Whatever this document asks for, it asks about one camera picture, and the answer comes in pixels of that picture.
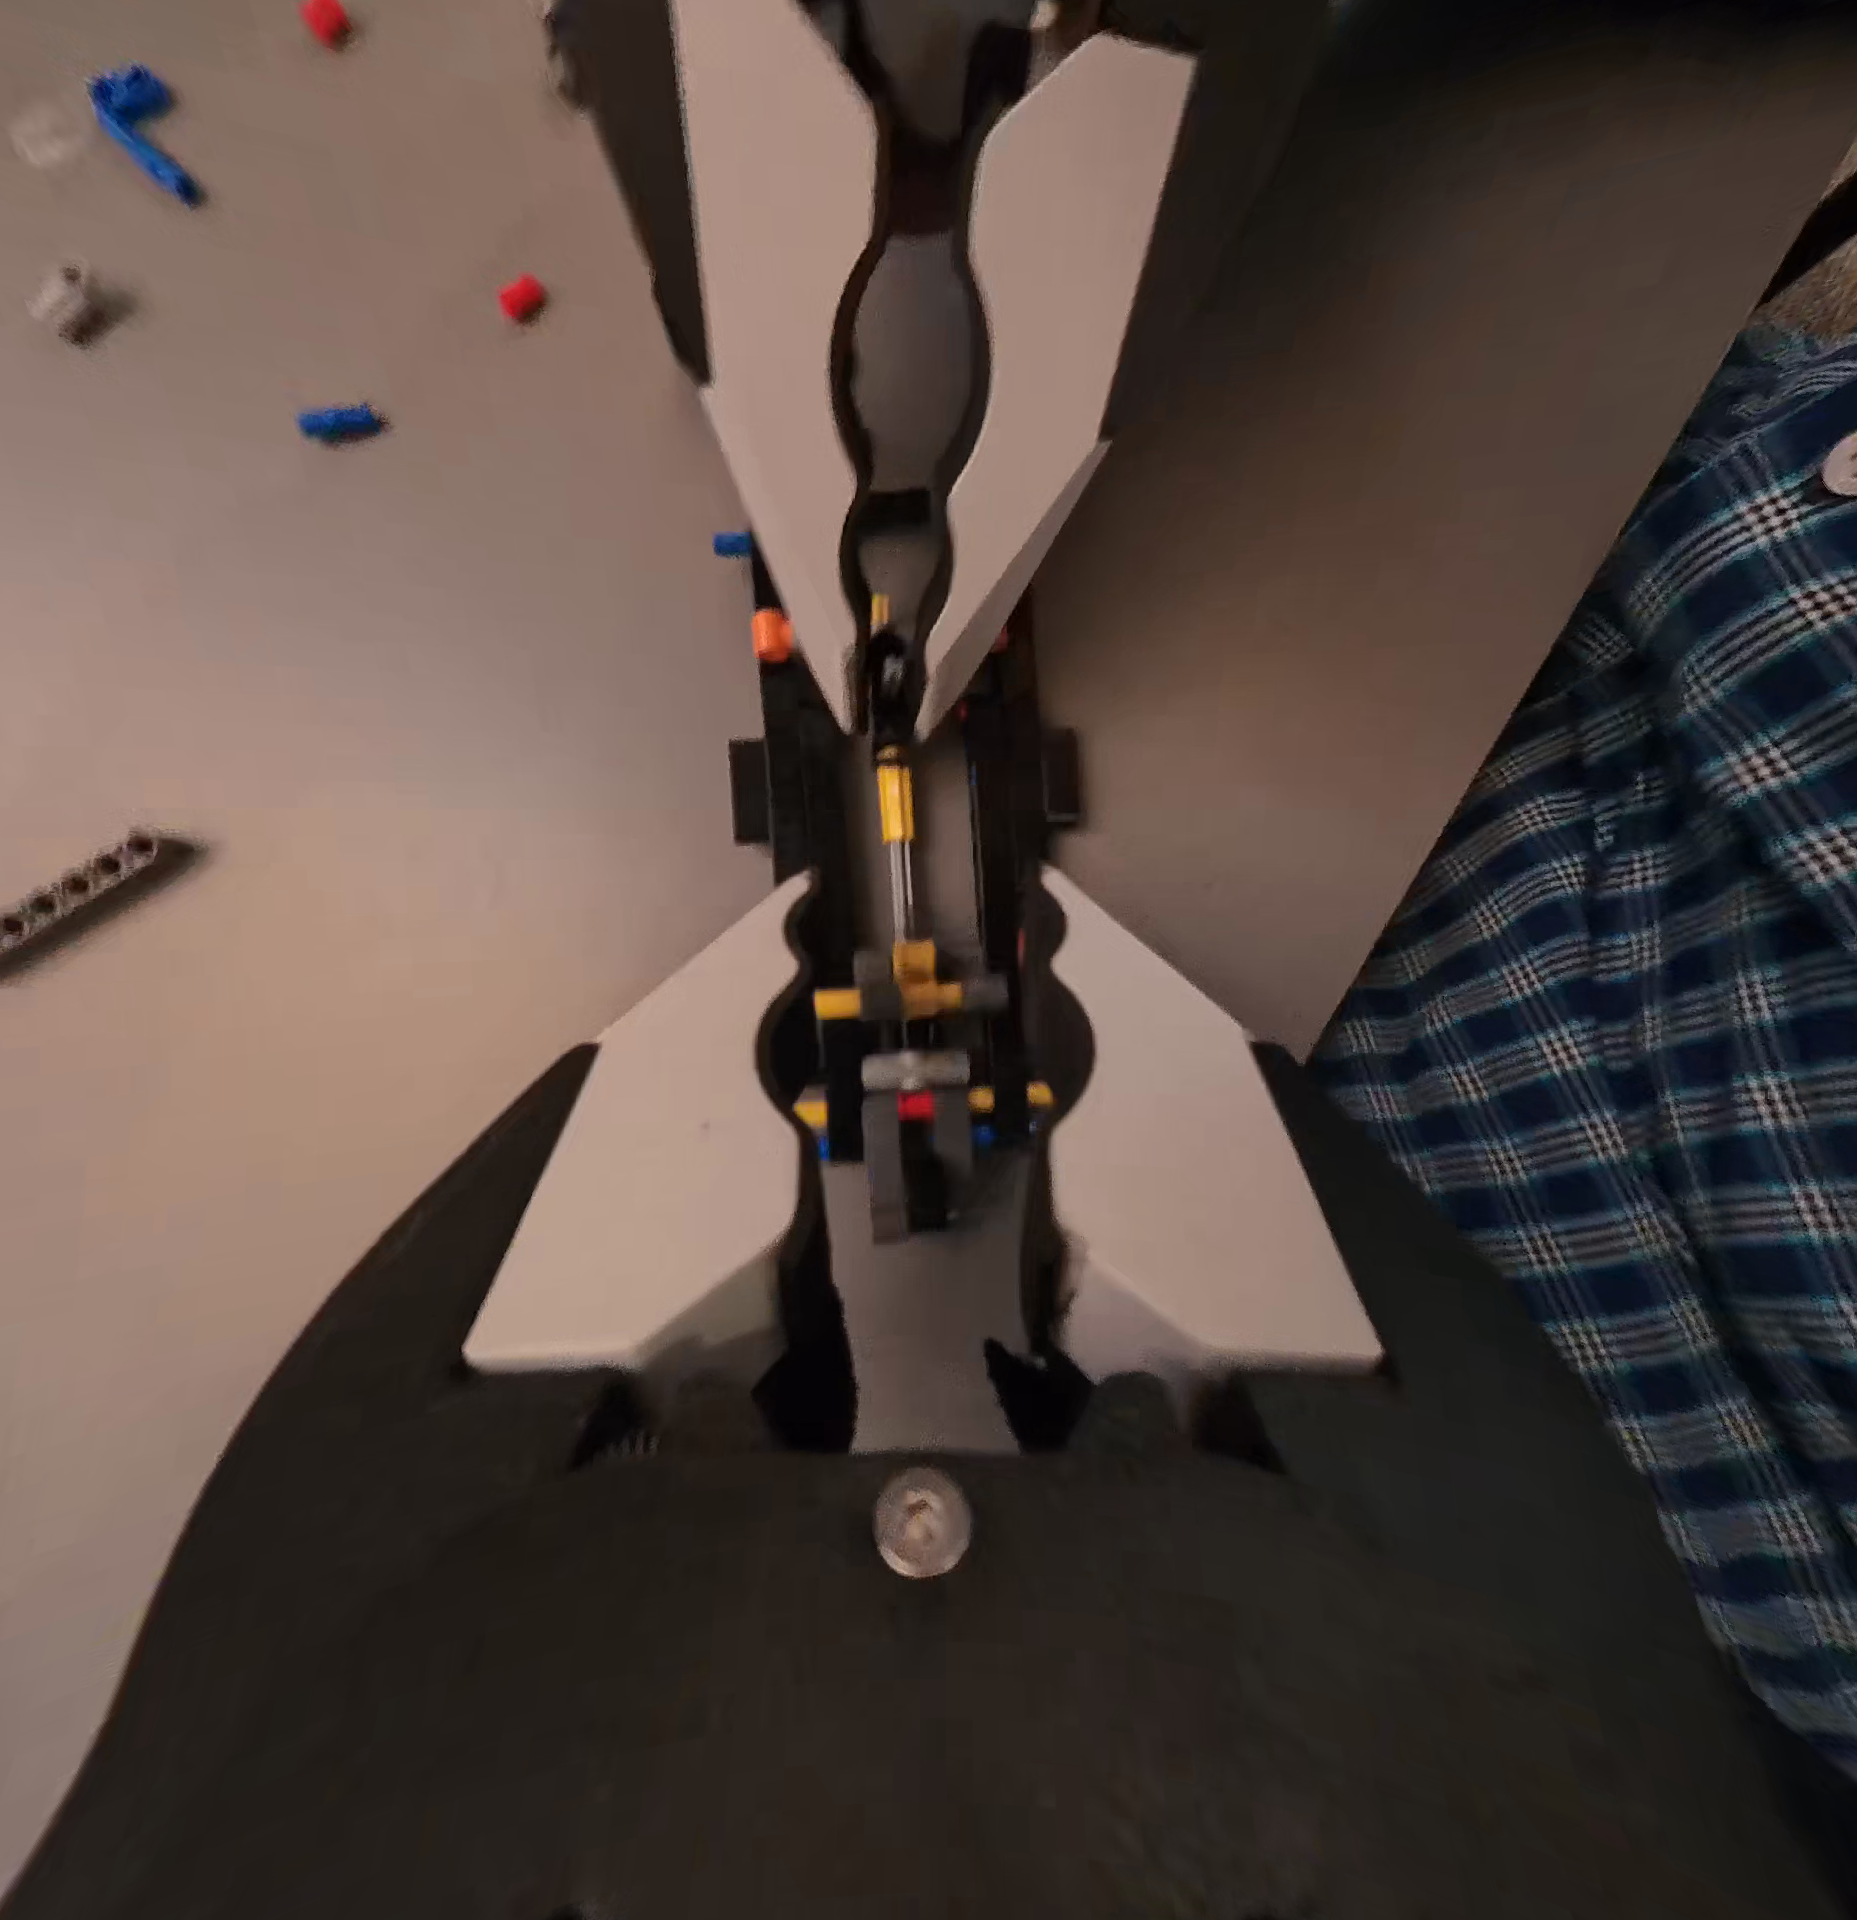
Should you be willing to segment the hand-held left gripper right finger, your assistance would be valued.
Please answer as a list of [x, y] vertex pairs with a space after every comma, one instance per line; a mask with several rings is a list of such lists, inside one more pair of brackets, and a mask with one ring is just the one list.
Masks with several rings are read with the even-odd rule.
[[1017, 1342], [987, 1343], [1015, 1448], [1055, 1451], [1112, 1378], [1204, 1422], [1252, 1376], [1372, 1378], [1385, 1345], [1252, 1035], [1078, 881], [1027, 893], [1038, 1106]]

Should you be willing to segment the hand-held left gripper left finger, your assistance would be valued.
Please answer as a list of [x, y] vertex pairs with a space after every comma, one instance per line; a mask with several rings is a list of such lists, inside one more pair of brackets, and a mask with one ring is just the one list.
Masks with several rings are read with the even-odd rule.
[[481, 1374], [726, 1374], [798, 1450], [845, 1451], [859, 1391], [817, 1143], [772, 1083], [810, 980], [817, 877], [780, 881], [593, 1043], [482, 1309]]

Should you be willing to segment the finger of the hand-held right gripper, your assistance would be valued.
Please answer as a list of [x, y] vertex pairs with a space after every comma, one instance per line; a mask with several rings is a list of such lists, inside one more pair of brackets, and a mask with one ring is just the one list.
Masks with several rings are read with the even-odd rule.
[[1097, 4], [974, 4], [952, 219], [965, 409], [927, 479], [913, 733], [958, 708], [1107, 457], [1107, 401], [1199, 57]]
[[873, 232], [875, 115], [802, 4], [674, 3], [673, 38], [704, 407], [796, 644], [851, 729], [860, 617], [843, 540], [859, 469], [837, 402], [837, 323]]

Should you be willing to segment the black lego technic assembly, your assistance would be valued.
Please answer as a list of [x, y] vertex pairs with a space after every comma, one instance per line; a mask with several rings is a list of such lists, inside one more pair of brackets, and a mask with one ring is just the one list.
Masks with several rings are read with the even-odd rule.
[[1081, 751], [1041, 718], [1034, 606], [1024, 595], [958, 700], [976, 941], [958, 948], [918, 890], [916, 760], [897, 713], [871, 720], [868, 766], [891, 934], [860, 940], [848, 776], [860, 741], [829, 709], [772, 569], [750, 531], [715, 555], [745, 563], [760, 733], [727, 744], [736, 844], [760, 846], [778, 881], [806, 877], [798, 918], [811, 980], [802, 1012], [772, 1022], [772, 1088], [824, 1164], [868, 1177], [871, 1235], [895, 1245], [952, 1226], [978, 1160], [1027, 1146], [1055, 1093], [1033, 1066], [1027, 1017], [1029, 889], [1055, 828], [1081, 819]]

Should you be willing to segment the blue angled lego piece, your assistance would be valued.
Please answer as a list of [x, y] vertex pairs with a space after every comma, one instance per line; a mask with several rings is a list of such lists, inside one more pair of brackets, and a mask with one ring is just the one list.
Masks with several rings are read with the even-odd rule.
[[194, 175], [148, 138], [148, 123], [172, 108], [172, 89], [153, 69], [116, 67], [92, 75], [84, 91], [99, 131], [153, 186], [186, 209], [202, 205]]

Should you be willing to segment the light grey lego connector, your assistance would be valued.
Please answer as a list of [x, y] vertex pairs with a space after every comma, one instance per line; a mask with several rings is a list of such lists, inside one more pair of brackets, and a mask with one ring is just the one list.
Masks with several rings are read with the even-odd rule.
[[43, 276], [27, 304], [29, 319], [65, 344], [88, 350], [116, 330], [132, 300], [95, 276], [79, 258], [65, 258]]

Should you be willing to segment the grey lego beam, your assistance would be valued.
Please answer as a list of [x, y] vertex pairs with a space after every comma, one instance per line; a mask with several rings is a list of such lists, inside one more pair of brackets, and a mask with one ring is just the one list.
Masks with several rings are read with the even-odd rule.
[[23, 897], [0, 906], [0, 982], [40, 969], [207, 859], [207, 844], [167, 828], [128, 828]]

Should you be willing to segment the blue plaid shirt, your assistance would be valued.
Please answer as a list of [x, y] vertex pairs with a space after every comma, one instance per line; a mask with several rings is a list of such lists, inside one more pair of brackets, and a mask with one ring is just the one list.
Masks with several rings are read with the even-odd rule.
[[1313, 1063], [1857, 1787], [1857, 328], [1731, 344]]

